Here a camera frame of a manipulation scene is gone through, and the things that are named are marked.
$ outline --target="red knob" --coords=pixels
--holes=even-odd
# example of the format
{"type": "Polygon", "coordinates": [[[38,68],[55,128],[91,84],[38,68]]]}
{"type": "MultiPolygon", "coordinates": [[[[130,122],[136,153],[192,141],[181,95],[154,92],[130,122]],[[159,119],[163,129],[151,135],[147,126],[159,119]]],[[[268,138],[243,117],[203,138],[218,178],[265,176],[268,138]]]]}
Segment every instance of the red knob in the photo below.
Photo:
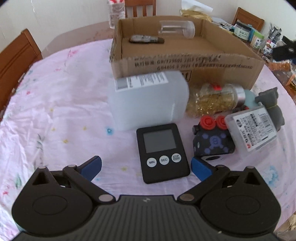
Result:
{"type": "Polygon", "coordinates": [[[225,118],[224,116],[220,115],[216,119],[217,126],[221,130],[227,130],[228,129],[226,124],[225,124],[225,119],[224,118],[225,118]]]}
{"type": "Polygon", "coordinates": [[[213,130],[216,126],[215,120],[209,116],[209,115],[204,115],[200,119],[200,126],[207,131],[213,130]]]}

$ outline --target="jar label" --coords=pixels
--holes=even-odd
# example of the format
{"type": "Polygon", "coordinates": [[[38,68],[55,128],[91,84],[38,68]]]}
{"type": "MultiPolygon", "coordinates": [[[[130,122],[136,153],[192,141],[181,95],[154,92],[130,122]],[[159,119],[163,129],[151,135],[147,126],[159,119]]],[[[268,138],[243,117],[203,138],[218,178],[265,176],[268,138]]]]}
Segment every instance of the jar label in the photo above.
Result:
{"type": "Polygon", "coordinates": [[[138,89],[142,87],[161,85],[168,83],[168,79],[163,72],[135,75],[115,81],[115,91],[138,89]]]}
{"type": "Polygon", "coordinates": [[[249,39],[250,32],[245,31],[245,30],[243,30],[243,29],[241,29],[239,27],[235,27],[234,34],[236,36],[240,37],[243,40],[248,40],[249,39]]]}
{"type": "Polygon", "coordinates": [[[236,115],[233,119],[247,151],[254,150],[276,136],[276,129],[265,108],[236,115]]]}
{"type": "Polygon", "coordinates": [[[276,44],[268,40],[264,46],[264,50],[272,54],[272,49],[276,47],[276,44]]]}
{"type": "Polygon", "coordinates": [[[256,38],[254,47],[259,48],[261,46],[261,43],[262,43],[262,39],[256,38]]]}

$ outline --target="cardboard box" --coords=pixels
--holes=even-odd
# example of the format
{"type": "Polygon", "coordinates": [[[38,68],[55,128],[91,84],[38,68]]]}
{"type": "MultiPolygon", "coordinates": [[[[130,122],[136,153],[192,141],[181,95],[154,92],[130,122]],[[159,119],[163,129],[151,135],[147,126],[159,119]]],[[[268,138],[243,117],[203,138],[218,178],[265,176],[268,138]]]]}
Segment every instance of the cardboard box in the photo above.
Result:
{"type": "Polygon", "coordinates": [[[180,70],[189,85],[237,83],[251,89],[264,61],[238,38],[202,19],[190,19],[195,37],[162,36],[164,44],[134,44],[134,34],[157,36],[160,20],[184,20],[154,16],[119,20],[110,61],[114,77],[121,78],[164,70],[180,70]]]}

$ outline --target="metal screw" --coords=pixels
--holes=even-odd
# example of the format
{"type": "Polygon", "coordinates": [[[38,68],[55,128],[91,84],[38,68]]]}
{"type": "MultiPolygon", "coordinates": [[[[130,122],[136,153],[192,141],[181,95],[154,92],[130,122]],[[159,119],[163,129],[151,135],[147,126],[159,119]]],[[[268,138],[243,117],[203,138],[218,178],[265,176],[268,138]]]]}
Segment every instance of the metal screw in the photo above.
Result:
{"type": "Polygon", "coordinates": [[[184,193],[180,196],[180,199],[185,202],[190,202],[194,200],[194,196],[190,193],[184,193]]]}
{"type": "Polygon", "coordinates": [[[99,196],[99,200],[101,202],[110,202],[113,200],[113,196],[110,194],[102,194],[101,196],[99,196]]]}

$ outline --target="white plastic jug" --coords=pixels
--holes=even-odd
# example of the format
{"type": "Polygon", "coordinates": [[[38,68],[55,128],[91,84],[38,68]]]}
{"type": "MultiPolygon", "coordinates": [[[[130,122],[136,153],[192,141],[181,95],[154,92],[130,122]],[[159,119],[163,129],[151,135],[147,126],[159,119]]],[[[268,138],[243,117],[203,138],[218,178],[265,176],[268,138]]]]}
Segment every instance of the white plastic jug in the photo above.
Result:
{"type": "Polygon", "coordinates": [[[120,78],[108,88],[111,112],[121,131],[177,122],[188,98],[188,84],[180,71],[120,78]]]}

